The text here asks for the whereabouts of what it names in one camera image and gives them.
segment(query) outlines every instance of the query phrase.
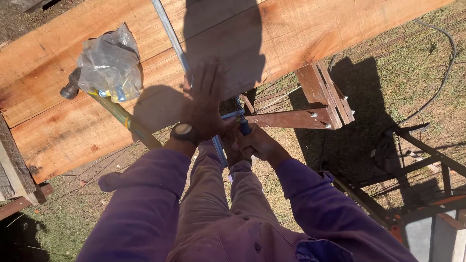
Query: pants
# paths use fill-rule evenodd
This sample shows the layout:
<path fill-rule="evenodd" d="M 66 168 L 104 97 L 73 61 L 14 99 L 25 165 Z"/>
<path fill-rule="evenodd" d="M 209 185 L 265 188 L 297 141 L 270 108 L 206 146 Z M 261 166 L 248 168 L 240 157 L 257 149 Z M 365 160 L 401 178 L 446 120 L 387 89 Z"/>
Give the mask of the pants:
<path fill-rule="evenodd" d="M 210 223 L 233 215 L 279 224 L 249 162 L 242 160 L 230 169 L 233 177 L 231 210 L 225 196 L 222 172 L 223 167 L 213 142 L 209 140 L 201 143 L 191 171 L 189 188 L 181 201 L 175 245 Z"/>

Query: hand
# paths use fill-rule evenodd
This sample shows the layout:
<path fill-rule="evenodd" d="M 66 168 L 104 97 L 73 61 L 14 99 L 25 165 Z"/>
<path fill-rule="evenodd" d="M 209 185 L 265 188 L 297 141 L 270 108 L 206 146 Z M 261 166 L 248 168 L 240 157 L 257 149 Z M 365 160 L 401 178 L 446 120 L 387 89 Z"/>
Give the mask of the hand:
<path fill-rule="evenodd" d="M 220 117 L 220 94 L 223 86 L 225 74 L 219 69 L 218 64 L 207 63 L 197 67 L 193 74 L 185 74 L 185 99 L 181 107 L 180 121 L 192 125 L 203 141 L 222 133 L 236 122 L 236 118 L 224 121 Z"/>
<path fill-rule="evenodd" d="M 274 169 L 283 160 L 291 158 L 288 152 L 257 124 L 249 124 L 249 126 L 252 132 L 247 136 L 241 134 L 238 126 L 236 141 L 232 145 L 233 149 L 241 150 L 245 157 L 254 155 L 261 160 L 268 161 Z"/>

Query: grass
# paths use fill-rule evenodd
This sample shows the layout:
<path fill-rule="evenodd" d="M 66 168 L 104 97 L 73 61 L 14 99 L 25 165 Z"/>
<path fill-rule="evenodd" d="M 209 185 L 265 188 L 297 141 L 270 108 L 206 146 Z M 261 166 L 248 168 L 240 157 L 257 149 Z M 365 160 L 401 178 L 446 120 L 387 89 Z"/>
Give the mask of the grass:
<path fill-rule="evenodd" d="M 440 27 L 446 28 L 456 41 L 458 56 L 450 74 L 450 80 L 446 83 L 439 98 L 406 123 L 406 126 L 430 122 L 431 127 L 422 135 L 422 141 L 433 147 L 449 146 L 440 151 L 460 163 L 465 163 L 466 145 L 463 143 L 466 141 L 466 118 L 464 117 L 466 113 L 466 14 L 442 22 L 462 12 L 466 12 L 466 0 L 456 1 L 420 18 L 424 22 L 439 24 Z M 350 106 L 356 109 L 356 121 L 341 130 L 327 132 L 328 141 L 325 147 L 327 160 L 336 161 L 343 169 L 354 168 L 349 166 L 349 163 L 355 162 L 354 164 L 358 165 L 360 159 L 355 160 L 352 155 L 361 159 L 368 158 L 380 131 L 386 127 L 389 120 L 393 119 L 395 122 L 403 120 L 437 92 L 452 55 L 451 45 L 442 33 L 433 29 L 423 29 L 425 29 L 424 26 L 410 21 L 347 48 L 337 55 L 335 70 L 344 58 L 349 58 L 353 65 L 364 65 L 368 59 L 374 59 L 376 75 L 375 79 L 369 79 L 364 76 L 364 70 L 360 68 L 361 71 L 352 72 L 354 75 L 362 76 L 359 84 L 339 86 L 342 90 L 346 89 L 344 92 L 350 97 Z M 330 59 L 331 57 L 327 57 L 325 61 L 329 63 Z M 287 74 L 273 83 L 258 87 L 256 99 L 281 92 L 286 93 L 296 84 L 295 75 Z M 293 108 L 290 97 L 286 97 L 271 109 Z M 387 115 L 387 117 L 378 117 L 379 115 Z M 168 139 L 169 130 L 167 128 L 157 133 L 162 143 Z M 266 131 L 293 157 L 309 166 L 318 166 L 324 131 L 295 131 L 288 128 L 266 128 Z M 367 147 L 355 149 L 354 139 L 356 138 L 368 141 Z M 407 143 L 402 143 L 402 148 L 403 151 L 411 149 Z M 27 216 L 47 226 L 46 229 L 39 229 L 36 237 L 42 248 L 49 252 L 50 261 L 73 260 L 108 203 L 111 194 L 101 192 L 95 183 L 96 179 L 103 173 L 124 170 L 127 165 L 146 151 L 147 149 L 141 145 L 132 145 L 124 149 L 123 153 L 119 152 L 107 158 L 97 159 L 54 178 L 50 182 L 55 193 L 49 197 L 48 202 L 41 207 L 29 207 L 23 210 Z M 253 165 L 253 171 L 261 180 L 265 195 L 281 224 L 289 229 L 300 231 L 301 229 L 293 219 L 290 203 L 284 199 L 280 183 L 270 166 L 257 160 Z M 70 182 L 77 176 L 79 176 L 78 179 Z M 410 182 L 416 185 L 423 184 L 424 180 L 431 179 L 431 176 L 432 173 L 428 169 L 409 175 Z M 78 185 L 80 179 L 88 181 L 88 185 L 81 189 Z M 463 186 L 465 183 L 457 177 L 453 180 L 455 186 Z M 231 184 L 227 181 L 226 172 L 224 181 L 229 201 Z M 442 188 L 442 182 L 438 180 L 437 186 Z M 372 186 L 365 190 L 373 194 L 379 191 L 379 187 Z M 403 192 L 400 190 L 377 197 L 376 200 L 387 208 L 401 208 L 405 205 Z"/>

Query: shirt sleeve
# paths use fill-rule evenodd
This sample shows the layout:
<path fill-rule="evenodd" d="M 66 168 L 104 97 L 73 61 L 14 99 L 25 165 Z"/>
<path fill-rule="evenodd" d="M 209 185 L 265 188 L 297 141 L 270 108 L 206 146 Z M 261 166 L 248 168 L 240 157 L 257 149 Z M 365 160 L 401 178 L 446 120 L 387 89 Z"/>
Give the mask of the shirt sleeve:
<path fill-rule="evenodd" d="M 190 159 L 154 149 L 123 173 L 99 179 L 115 191 L 76 261 L 164 261 L 175 241 Z"/>
<path fill-rule="evenodd" d="M 296 159 L 276 170 L 293 216 L 310 237 L 327 239 L 352 252 L 356 261 L 416 261 L 385 228 L 370 218 L 350 197 Z"/>

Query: plastic bag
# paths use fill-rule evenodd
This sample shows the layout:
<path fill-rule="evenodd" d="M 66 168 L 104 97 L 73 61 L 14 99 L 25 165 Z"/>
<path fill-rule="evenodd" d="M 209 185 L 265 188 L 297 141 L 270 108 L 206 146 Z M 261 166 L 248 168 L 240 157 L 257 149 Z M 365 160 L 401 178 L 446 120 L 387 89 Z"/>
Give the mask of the plastic bag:
<path fill-rule="evenodd" d="M 141 90 L 139 51 L 136 40 L 123 23 L 116 31 L 82 43 L 76 62 L 81 67 L 79 87 L 115 103 L 138 98 Z"/>

